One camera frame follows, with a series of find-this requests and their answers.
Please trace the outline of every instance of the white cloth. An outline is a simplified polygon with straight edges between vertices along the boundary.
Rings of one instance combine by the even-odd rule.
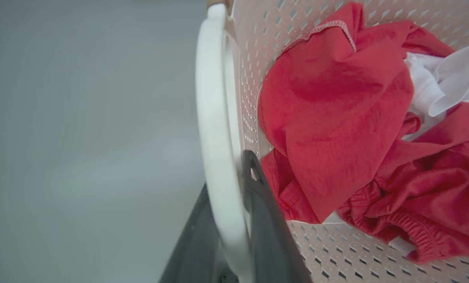
[[[407,52],[414,96],[409,111],[421,116],[423,123],[414,140],[440,123],[446,111],[461,101],[469,102],[469,46],[446,58]]]

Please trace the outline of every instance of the gray floor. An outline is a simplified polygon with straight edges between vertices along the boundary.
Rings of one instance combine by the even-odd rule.
[[[0,0],[0,282],[156,282],[204,183],[206,0]]]

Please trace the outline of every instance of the laundry basket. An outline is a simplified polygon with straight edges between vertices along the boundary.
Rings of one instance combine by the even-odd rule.
[[[347,0],[213,0],[197,50],[196,92],[213,217],[229,267],[247,281],[250,217],[243,208],[243,150],[271,146],[257,122],[263,79],[292,41]],[[450,47],[469,45],[469,0],[358,0],[367,27],[409,19]],[[333,215],[324,224],[288,222],[314,282],[469,283],[469,258],[416,265]]]

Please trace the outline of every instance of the clothes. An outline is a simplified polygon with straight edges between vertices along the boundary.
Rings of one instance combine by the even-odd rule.
[[[398,136],[414,91],[407,52],[453,52],[410,21],[366,29],[362,5],[353,2],[330,22],[349,32],[318,29],[284,52],[258,108],[274,146],[261,162],[270,187],[286,219],[311,223],[372,181]]]
[[[446,58],[409,52],[404,61],[414,83],[414,106],[425,115],[469,102],[469,46]]]
[[[400,139],[420,123],[407,115],[374,180],[337,211],[369,235],[414,244],[409,259],[469,256],[469,103],[413,142]]]

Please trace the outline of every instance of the basket handle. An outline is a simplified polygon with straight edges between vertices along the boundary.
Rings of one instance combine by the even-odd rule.
[[[229,267],[245,283],[251,281],[252,262],[229,127],[224,79],[226,16],[225,6],[216,4],[208,8],[202,22],[196,51],[196,103],[213,217]]]
[[[230,15],[233,9],[234,0],[207,0],[207,8],[215,4],[224,4],[227,10],[227,14]]]

